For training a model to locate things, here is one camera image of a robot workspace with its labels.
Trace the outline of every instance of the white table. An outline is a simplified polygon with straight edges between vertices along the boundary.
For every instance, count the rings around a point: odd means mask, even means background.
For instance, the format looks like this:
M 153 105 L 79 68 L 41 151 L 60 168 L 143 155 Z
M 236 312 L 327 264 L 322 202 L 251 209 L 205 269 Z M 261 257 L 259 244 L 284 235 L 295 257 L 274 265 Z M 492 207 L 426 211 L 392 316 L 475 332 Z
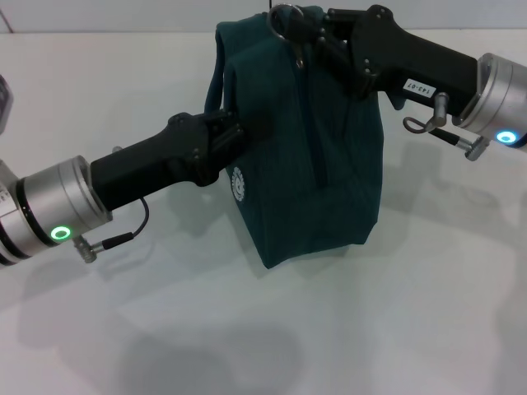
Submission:
M 527 64 L 527 30 L 422 30 Z M 1 35 L 15 105 L 0 157 L 94 160 L 203 110 L 212 34 Z M 385 183 L 365 246 L 259 261 L 226 177 L 148 198 L 139 239 L 0 273 L 0 393 L 509 395 L 527 391 L 527 156 L 476 163 L 403 130 L 381 97 Z M 91 232 L 134 229 L 138 203 Z

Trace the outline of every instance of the green led light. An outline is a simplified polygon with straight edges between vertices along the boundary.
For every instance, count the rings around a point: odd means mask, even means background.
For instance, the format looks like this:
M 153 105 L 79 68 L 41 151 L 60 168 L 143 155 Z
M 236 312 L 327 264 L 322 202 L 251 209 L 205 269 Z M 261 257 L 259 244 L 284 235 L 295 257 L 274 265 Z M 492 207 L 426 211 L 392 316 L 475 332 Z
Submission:
M 51 237 L 55 240 L 64 240 L 69 237 L 72 232 L 66 226 L 57 226 L 51 231 Z

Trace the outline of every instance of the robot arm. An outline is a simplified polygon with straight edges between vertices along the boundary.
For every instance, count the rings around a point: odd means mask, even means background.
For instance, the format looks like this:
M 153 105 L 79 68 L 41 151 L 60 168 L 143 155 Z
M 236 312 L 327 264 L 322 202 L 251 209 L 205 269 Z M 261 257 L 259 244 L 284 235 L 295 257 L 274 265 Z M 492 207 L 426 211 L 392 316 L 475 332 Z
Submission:
M 497 141 L 527 151 L 527 68 L 492 54 L 478 61 L 399 28 L 391 11 L 329 10 L 322 21 L 293 7 L 283 34 L 268 14 L 275 35 L 294 45 L 310 44 L 315 58 L 350 95 L 385 91 L 432 107 L 427 123 L 406 118 L 411 132 L 429 132 L 476 160 Z M 302 67 L 301 58 L 297 62 Z M 0 78 L 0 132 L 12 95 Z M 446 115 L 478 135 L 475 142 L 440 129 Z M 412 128 L 416 123 L 420 129 Z M 18 179 L 0 161 L 0 264 L 9 266 L 73 239 L 86 262 L 133 234 L 90 246 L 82 235 L 111 221 L 111 211 L 169 185 L 209 185 L 247 147 L 252 128 L 234 114 L 178 114 L 166 128 L 133 146 L 88 164 L 67 160 Z

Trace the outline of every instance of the bag zipper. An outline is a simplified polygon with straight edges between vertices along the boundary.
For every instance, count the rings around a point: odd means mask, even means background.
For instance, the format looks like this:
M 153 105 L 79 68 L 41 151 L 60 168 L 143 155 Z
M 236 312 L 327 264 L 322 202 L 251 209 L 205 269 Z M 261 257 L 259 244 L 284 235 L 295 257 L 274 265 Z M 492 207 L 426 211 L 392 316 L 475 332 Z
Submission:
M 326 161 L 324 151 L 322 149 L 322 142 L 318 131 L 316 129 L 315 118 L 311 111 L 309 103 L 308 80 L 307 80 L 307 64 L 305 63 L 304 50 L 300 45 L 292 44 L 292 50 L 295 57 L 291 60 L 295 61 L 293 64 L 293 72 L 296 77 L 296 87 L 298 92 L 298 99 L 300 102 L 301 117 L 304 124 L 305 136 L 307 144 L 310 149 L 311 164 L 313 165 L 313 173 L 315 175 L 315 184 L 317 188 L 323 188 L 328 185 L 328 174 L 326 170 Z

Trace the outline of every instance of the teal bag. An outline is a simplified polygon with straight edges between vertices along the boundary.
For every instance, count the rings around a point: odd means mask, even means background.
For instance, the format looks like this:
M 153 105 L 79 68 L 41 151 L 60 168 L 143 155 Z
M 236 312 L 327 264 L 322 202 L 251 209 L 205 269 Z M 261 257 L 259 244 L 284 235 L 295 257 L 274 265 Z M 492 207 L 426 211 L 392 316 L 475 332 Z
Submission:
M 364 244 L 377 222 L 382 185 L 377 95 L 361 101 L 345 95 L 309 47 L 300 69 L 290 46 L 266 26 L 266 14 L 220 23 L 216 41 L 205 111 L 219 109 L 223 93 L 226 110 L 270 135 L 227 167 L 265 267 Z

